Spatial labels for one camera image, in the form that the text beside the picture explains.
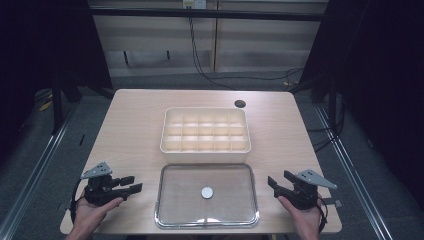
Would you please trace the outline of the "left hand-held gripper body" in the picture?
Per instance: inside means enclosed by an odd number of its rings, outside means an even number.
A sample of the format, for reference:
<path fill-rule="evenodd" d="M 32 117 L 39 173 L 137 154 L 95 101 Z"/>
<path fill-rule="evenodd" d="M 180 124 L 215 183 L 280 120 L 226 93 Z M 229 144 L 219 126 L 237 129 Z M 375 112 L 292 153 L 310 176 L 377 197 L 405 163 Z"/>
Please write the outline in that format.
<path fill-rule="evenodd" d="M 112 169 L 106 162 L 100 162 L 90 170 L 81 175 L 82 179 L 87 179 L 87 186 L 84 188 L 84 198 L 93 205 L 103 206 L 111 200 L 121 197 L 121 193 L 114 190 L 121 184 L 121 178 L 111 176 Z"/>

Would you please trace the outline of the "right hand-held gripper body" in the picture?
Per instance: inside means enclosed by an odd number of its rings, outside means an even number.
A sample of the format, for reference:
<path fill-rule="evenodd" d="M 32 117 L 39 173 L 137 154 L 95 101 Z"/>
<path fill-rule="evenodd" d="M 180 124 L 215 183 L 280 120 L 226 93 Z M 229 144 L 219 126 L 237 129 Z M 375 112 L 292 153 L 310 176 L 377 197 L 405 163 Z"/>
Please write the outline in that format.
<path fill-rule="evenodd" d="M 293 192 L 295 194 L 293 205 L 299 210 L 311 209 L 316 205 L 319 187 L 328 189 L 338 188 L 336 184 L 330 182 L 311 169 L 301 171 L 294 175 L 301 180 L 300 183 L 293 184 Z"/>

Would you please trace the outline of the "clear lid with white knob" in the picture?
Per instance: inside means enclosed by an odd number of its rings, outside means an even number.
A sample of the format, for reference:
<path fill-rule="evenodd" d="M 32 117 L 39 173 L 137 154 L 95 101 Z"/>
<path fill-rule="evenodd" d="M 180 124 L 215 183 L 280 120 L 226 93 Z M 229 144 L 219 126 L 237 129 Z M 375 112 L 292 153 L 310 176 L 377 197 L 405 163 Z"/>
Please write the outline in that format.
<path fill-rule="evenodd" d="M 251 228 L 259 221 L 253 172 L 246 164 L 169 164 L 154 218 L 163 229 Z"/>

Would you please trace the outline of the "white divided storage box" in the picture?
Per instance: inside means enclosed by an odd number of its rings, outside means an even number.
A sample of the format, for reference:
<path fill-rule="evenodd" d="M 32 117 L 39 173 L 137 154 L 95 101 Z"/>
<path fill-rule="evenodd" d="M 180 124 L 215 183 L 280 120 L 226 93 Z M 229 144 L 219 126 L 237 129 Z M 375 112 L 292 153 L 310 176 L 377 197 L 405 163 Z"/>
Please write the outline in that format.
<path fill-rule="evenodd" d="M 164 116 L 160 150 L 168 163 L 243 163 L 251 151 L 245 111 L 169 108 Z"/>

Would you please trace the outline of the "person's left hand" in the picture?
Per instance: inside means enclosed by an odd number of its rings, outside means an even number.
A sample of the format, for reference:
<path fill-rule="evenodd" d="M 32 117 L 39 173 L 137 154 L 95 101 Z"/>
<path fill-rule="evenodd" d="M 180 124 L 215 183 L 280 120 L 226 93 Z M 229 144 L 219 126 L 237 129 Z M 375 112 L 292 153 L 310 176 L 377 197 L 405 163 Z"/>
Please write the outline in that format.
<path fill-rule="evenodd" d="M 107 216 L 107 213 L 123 202 L 121 197 L 111 200 L 103 206 L 90 204 L 85 198 L 77 203 L 76 217 L 72 232 L 93 233 Z"/>

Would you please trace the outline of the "person's right hand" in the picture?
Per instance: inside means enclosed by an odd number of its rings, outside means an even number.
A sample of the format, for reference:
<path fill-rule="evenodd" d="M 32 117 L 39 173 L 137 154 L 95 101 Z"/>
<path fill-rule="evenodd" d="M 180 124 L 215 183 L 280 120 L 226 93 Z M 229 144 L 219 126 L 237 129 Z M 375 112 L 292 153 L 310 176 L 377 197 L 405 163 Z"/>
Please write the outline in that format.
<path fill-rule="evenodd" d="M 308 210 L 299 210 L 284 196 L 279 196 L 278 201 L 291 215 L 297 234 L 319 234 L 321 213 L 317 207 Z"/>

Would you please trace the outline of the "black metal stand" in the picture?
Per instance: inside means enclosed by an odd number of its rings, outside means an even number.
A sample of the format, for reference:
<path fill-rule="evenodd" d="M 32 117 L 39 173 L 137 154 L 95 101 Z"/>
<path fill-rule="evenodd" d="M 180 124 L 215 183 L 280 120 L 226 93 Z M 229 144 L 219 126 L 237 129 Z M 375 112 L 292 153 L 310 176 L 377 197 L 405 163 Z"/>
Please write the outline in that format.
<path fill-rule="evenodd" d="M 61 86 L 60 86 L 60 80 L 57 75 L 55 75 L 52 80 L 52 103 L 53 103 L 53 116 L 54 116 L 52 134 L 56 135 L 63 124 Z"/>

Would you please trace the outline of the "black curtain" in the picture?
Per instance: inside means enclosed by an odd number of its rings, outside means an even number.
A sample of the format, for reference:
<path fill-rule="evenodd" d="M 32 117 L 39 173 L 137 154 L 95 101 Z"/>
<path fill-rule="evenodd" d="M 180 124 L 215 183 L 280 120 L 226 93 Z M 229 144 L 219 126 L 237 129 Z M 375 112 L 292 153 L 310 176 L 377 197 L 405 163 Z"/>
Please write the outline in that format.
<path fill-rule="evenodd" d="M 88 0 L 0 0 L 0 166 L 39 90 L 112 87 L 89 10 Z"/>
<path fill-rule="evenodd" d="M 328 0 L 300 82 L 336 89 L 424 211 L 424 0 Z"/>

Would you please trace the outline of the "black horizontal metal bar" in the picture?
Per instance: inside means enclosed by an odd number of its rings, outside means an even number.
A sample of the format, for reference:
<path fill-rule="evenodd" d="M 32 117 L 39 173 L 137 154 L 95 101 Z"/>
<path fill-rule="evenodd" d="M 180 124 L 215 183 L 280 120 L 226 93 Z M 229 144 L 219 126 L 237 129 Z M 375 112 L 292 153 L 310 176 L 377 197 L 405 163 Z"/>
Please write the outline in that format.
<path fill-rule="evenodd" d="M 140 16 L 140 17 L 182 17 L 248 20 L 282 20 L 319 22 L 327 18 L 325 14 L 284 13 L 230 10 L 196 10 L 196 9 L 147 9 L 147 8 L 112 8 L 92 7 L 92 15 L 105 16 Z"/>

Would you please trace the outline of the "white power strip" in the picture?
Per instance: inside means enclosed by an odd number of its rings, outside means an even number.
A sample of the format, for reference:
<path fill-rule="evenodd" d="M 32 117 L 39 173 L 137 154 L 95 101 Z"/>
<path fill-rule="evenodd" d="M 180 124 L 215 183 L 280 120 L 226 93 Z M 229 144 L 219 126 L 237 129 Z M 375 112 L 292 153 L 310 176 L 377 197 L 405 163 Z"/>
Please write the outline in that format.
<path fill-rule="evenodd" d="M 206 0 L 182 0 L 182 6 L 184 9 L 206 10 L 207 2 Z"/>

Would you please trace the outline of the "metal floor rail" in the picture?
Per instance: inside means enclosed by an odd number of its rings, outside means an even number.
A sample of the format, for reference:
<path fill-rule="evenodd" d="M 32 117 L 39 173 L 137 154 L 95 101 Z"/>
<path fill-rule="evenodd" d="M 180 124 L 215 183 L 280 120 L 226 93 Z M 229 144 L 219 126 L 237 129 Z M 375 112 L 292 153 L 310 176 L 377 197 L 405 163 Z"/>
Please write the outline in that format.
<path fill-rule="evenodd" d="M 316 107 L 317 115 L 332 144 L 352 188 L 379 240 L 394 240 L 380 211 L 371 198 L 340 137 L 330 129 L 330 118 L 323 106 Z"/>
<path fill-rule="evenodd" d="M 63 120 L 54 123 L 54 128 L 49 134 L 49 139 L 40 154 L 35 154 L 36 164 L 28 175 L 16 172 L 16 175 L 25 179 L 25 184 L 19 189 L 13 205 L 0 223 L 0 240 L 12 240 L 19 223 L 21 222 L 30 202 L 43 178 L 47 168 L 65 135 L 76 107 L 72 106 Z"/>

